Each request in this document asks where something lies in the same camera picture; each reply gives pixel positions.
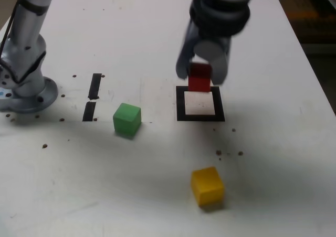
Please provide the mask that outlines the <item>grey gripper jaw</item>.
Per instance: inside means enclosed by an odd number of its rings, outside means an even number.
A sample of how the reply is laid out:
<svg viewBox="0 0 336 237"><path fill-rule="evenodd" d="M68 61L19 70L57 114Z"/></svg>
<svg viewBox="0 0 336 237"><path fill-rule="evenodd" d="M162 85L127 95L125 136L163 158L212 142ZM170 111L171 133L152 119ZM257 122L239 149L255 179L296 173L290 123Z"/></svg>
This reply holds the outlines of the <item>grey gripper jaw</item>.
<svg viewBox="0 0 336 237"><path fill-rule="evenodd" d="M203 39L195 45L195 54L211 66L213 85L222 85L228 74L231 38Z"/></svg>
<svg viewBox="0 0 336 237"><path fill-rule="evenodd" d="M199 29L193 21L189 21L187 30L176 62L176 74L180 79L186 79L189 74L190 64L194 58L194 47L199 42Z"/></svg>

